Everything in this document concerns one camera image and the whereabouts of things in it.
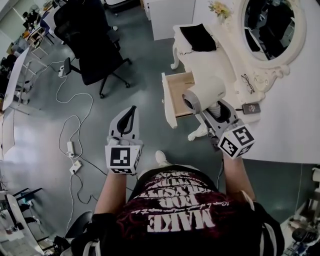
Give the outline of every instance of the black t-shirt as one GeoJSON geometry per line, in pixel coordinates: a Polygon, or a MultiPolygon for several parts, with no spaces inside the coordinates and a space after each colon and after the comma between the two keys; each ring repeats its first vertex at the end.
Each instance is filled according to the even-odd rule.
{"type": "Polygon", "coordinates": [[[118,215],[93,215],[87,232],[72,241],[72,253],[82,256],[89,241],[99,240],[101,255],[133,253],[128,245],[153,248],[153,254],[282,255],[279,223],[248,201],[219,192],[198,170],[180,165],[150,170],[118,215]]]}

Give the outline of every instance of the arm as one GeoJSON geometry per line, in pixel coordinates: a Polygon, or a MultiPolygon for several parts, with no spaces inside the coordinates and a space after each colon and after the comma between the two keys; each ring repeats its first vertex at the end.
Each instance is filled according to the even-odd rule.
{"type": "Polygon", "coordinates": [[[98,202],[95,214],[116,214],[126,203],[127,176],[109,171],[98,202]]]}
{"type": "Polygon", "coordinates": [[[244,191],[254,201],[256,196],[250,184],[244,162],[241,157],[232,160],[223,154],[226,194],[236,200],[242,201],[244,191]]]}

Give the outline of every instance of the oval mirror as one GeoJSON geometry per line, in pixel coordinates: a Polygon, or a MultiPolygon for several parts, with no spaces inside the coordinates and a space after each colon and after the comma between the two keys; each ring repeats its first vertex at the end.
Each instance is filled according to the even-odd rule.
{"type": "Polygon", "coordinates": [[[249,0],[244,17],[248,50],[262,61],[279,57],[295,32],[295,15],[288,0],[249,0]]]}

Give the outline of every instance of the white cabinet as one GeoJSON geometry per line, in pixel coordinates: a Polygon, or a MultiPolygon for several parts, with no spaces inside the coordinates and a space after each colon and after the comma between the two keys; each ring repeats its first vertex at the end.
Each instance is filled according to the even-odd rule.
{"type": "Polygon", "coordinates": [[[150,12],[154,40],[173,38],[173,26],[191,24],[196,0],[144,0],[150,12]]]}

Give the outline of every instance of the white cable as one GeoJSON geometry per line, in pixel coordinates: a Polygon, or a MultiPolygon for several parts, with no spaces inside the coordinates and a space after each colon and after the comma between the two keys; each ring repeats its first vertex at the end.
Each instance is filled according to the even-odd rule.
{"type": "Polygon", "coordinates": [[[303,167],[303,163],[301,164],[299,191],[298,191],[298,197],[297,197],[297,199],[296,199],[294,215],[296,214],[297,209],[298,209],[298,203],[299,203],[299,197],[300,197],[300,190],[301,190],[301,180],[302,180],[302,167],[303,167]]]}
{"type": "Polygon", "coordinates": [[[68,224],[67,224],[67,226],[66,226],[66,232],[65,232],[65,233],[67,233],[68,230],[69,230],[69,224],[70,224],[70,222],[71,222],[71,220],[72,220],[72,215],[74,214],[74,197],[73,197],[73,195],[72,195],[72,190],[71,190],[72,177],[73,177],[73,175],[71,174],[71,175],[70,175],[70,187],[69,187],[69,191],[70,191],[70,195],[71,195],[71,199],[72,199],[71,215],[70,215],[70,219],[69,219],[69,221],[68,221],[68,224]]]}
{"type": "Polygon", "coordinates": [[[220,171],[219,171],[218,178],[217,178],[217,181],[216,181],[216,189],[217,189],[217,190],[219,190],[219,187],[220,187],[220,177],[221,177],[222,172],[224,171],[224,169],[225,169],[225,165],[224,165],[224,160],[222,159],[220,171]]]}
{"type": "Polygon", "coordinates": [[[63,130],[64,130],[64,127],[65,127],[66,122],[67,122],[69,119],[71,119],[71,118],[73,118],[73,117],[76,117],[76,118],[78,119],[78,121],[79,121],[79,126],[78,126],[78,128],[75,130],[75,132],[71,135],[71,137],[70,137],[70,139],[69,139],[69,142],[70,142],[71,139],[72,139],[72,137],[73,137],[76,133],[78,133],[77,138],[78,138],[78,142],[79,142],[79,145],[80,145],[81,153],[80,153],[78,156],[72,157],[73,159],[77,159],[77,158],[79,158],[79,157],[82,155],[82,153],[83,153],[82,145],[81,145],[80,138],[79,138],[79,136],[80,136],[80,128],[81,128],[81,125],[83,124],[83,122],[86,120],[86,118],[89,116],[89,114],[90,114],[90,112],[91,112],[92,105],[94,104],[94,98],[92,98],[92,96],[91,96],[89,93],[77,93],[77,94],[73,95],[68,101],[63,102],[63,101],[58,100],[58,93],[59,93],[59,91],[60,91],[61,86],[66,82],[67,76],[65,75],[65,76],[63,76],[63,77],[61,77],[61,78],[65,78],[65,80],[60,84],[60,87],[59,87],[58,91],[57,91],[56,94],[55,94],[55,99],[56,99],[57,102],[66,104],[66,103],[69,103],[74,97],[76,97],[76,96],[78,96],[78,95],[88,95],[88,96],[90,96],[90,98],[91,98],[91,100],[92,100],[92,101],[91,101],[90,108],[89,108],[89,111],[88,111],[88,113],[86,114],[86,116],[84,117],[84,119],[83,119],[82,121],[80,121],[79,117],[76,116],[75,114],[72,115],[72,116],[70,116],[67,120],[64,121],[62,130],[61,130],[61,133],[60,133],[60,135],[59,135],[59,150],[61,151],[62,154],[64,154],[65,156],[67,156],[67,157],[69,158],[69,156],[68,156],[66,153],[64,153],[64,152],[61,150],[61,148],[60,148],[61,134],[62,134],[62,132],[63,132],[63,130]]]}
{"type": "MultiPolygon", "coordinates": [[[[61,63],[61,62],[64,62],[64,60],[63,60],[63,61],[58,61],[58,62],[56,62],[56,61],[51,62],[50,65],[48,65],[44,70],[42,70],[42,71],[39,73],[39,76],[40,76],[44,71],[46,71],[53,63],[61,63]]],[[[62,130],[61,130],[60,135],[59,135],[59,141],[58,141],[59,150],[61,151],[62,154],[64,154],[66,157],[68,157],[68,158],[71,160],[72,165],[74,165],[73,159],[79,158],[79,157],[82,155],[82,153],[83,153],[82,145],[81,145],[80,138],[79,138],[79,136],[80,136],[80,128],[81,128],[81,125],[83,124],[83,122],[86,120],[86,118],[89,116],[89,114],[90,114],[90,112],[91,112],[92,106],[93,106],[93,104],[94,104],[94,98],[92,98],[92,96],[91,96],[89,93],[77,93],[77,94],[73,95],[68,101],[63,102],[63,101],[58,100],[58,93],[59,93],[59,91],[60,91],[60,88],[61,88],[61,86],[67,81],[67,76],[66,76],[66,75],[65,75],[65,76],[62,76],[61,78],[65,78],[65,79],[64,79],[64,81],[60,84],[59,89],[57,90],[57,92],[56,92],[56,94],[55,94],[55,99],[56,99],[57,102],[62,103],[62,104],[67,104],[67,103],[69,103],[70,101],[72,101],[72,99],[73,99],[74,97],[76,97],[76,96],[78,96],[78,95],[88,95],[88,96],[90,96],[90,98],[91,98],[91,105],[90,105],[89,111],[88,111],[88,113],[86,114],[86,116],[83,118],[83,120],[80,121],[79,117],[78,117],[77,115],[73,114],[72,116],[70,116],[69,118],[67,118],[67,119],[64,121],[62,130]],[[64,153],[64,152],[61,150],[61,148],[60,148],[60,140],[61,140],[61,134],[63,133],[64,128],[65,128],[66,122],[67,122],[69,119],[73,118],[73,117],[76,117],[76,118],[77,118],[77,120],[79,121],[79,126],[78,126],[78,128],[75,130],[75,132],[71,135],[71,137],[70,137],[70,139],[69,139],[69,142],[71,141],[72,137],[73,137],[76,133],[78,133],[77,138],[78,138],[78,142],[79,142],[79,145],[80,145],[80,148],[81,148],[81,153],[80,153],[78,156],[70,157],[70,156],[68,156],[66,153],[64,153]]],[[[72,177],[73,177],[73,175],[71,174],[71,176],[70,176],[70,187],[69,187],[69,191],[70,191],[71,200],[72,200],[72,206],[71,206],[71,209],[72,209],[72,210],[71,210],[70,219],[69,219],[69,221],[68,221],[68,223],[67,223],[67,227],[66,227],[66,231],[67,231],[67,232],[68,232],[68,229],[69,229],[69,224],[70,224],[70,222],[71,222],[71,220],[72,220],[72,217],[73,217],[73,213],[74,213],[74,203],[75,203],[75,202],[74,202],[74,197],[73,197],[73,195],[72,195],[72,189],[71,189],[72,177]]]]}

